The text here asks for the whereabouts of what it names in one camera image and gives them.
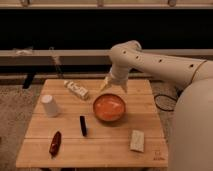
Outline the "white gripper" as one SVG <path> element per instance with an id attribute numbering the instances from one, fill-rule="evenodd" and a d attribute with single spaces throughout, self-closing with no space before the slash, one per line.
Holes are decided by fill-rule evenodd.
<path id="1" fill-rule="evenodd" d="M 111 68 L 108 78 L 106 78 L 101 84 L 100 90 L 103 91 L 109 88 L 111 85 L 119 85 L 122 87 L 125 93 L 127 93 L 127 81 L 128 71 L 123 69 Z"/>

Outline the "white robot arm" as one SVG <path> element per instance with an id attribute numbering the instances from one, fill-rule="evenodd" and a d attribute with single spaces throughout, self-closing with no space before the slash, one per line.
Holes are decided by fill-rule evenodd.
<path id="1" fill-rule="evenodd" d="M 131 69 L 149 73 L 182 90 L 169 140 L 167 171 L 213 171 L 213 61 L 144 53 L 137 41 L 109 50 L 112 62 L 102 88 L 127 87 Z"/>

